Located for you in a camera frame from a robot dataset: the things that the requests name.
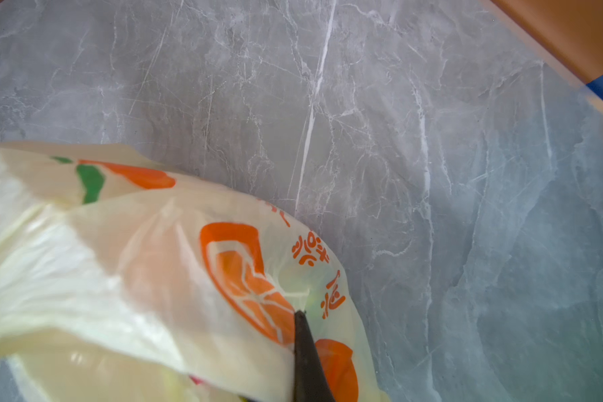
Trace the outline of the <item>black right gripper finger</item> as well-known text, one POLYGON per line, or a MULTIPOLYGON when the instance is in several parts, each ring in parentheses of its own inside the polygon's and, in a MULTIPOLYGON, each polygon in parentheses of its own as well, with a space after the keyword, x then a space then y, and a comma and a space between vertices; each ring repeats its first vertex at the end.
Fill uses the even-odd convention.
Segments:
POLYGON ((294 346, 294 402, 335 402, 323 373, 304 311, 296 311, 294 346))

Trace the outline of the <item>yellowish translucent plastic bag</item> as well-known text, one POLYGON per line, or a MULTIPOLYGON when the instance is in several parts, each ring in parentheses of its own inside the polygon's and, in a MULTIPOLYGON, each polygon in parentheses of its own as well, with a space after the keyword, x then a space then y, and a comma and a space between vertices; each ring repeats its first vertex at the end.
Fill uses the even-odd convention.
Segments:
POLYGON ((0 144, 0 400, 385 401, 345 269, 273 204, 122 144, 0 144))

